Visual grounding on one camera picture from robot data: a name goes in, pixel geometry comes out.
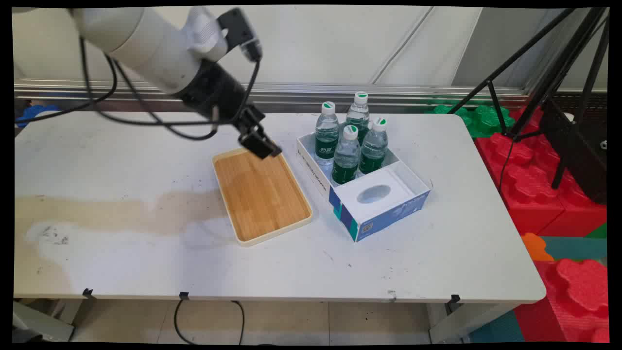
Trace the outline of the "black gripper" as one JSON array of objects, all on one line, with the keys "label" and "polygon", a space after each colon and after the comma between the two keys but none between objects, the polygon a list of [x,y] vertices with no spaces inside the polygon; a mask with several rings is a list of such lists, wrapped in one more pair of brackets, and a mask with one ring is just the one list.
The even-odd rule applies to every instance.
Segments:
[{"label": "black gripper", "polygon": [[264,132],[260,121],[265,115],[250,100],[260,61],[255,62],[247,87],[216,62],[202,60],[195,77],[181,91],[182,103],[213,125],[234,126],[240,145],[256,157],[277,157],[282,149]]}]

